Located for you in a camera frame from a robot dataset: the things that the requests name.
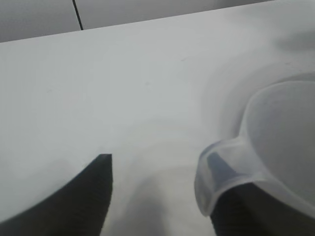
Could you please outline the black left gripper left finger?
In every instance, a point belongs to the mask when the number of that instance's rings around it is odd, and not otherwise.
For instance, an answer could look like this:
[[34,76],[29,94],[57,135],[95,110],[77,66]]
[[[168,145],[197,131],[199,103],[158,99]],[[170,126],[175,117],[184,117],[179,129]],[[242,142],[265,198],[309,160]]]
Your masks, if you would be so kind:
[[112,155],[100,154],[63,188],[0,224],[2,236],[98,236],[113,192]]

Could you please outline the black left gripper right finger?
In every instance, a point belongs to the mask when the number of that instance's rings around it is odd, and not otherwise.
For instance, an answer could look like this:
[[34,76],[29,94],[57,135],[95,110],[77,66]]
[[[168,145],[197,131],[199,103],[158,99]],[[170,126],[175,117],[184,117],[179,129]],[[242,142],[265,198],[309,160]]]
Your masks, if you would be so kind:
[[315,163],[237,151],[206,156],[207,214],[220,236],[312,236]]

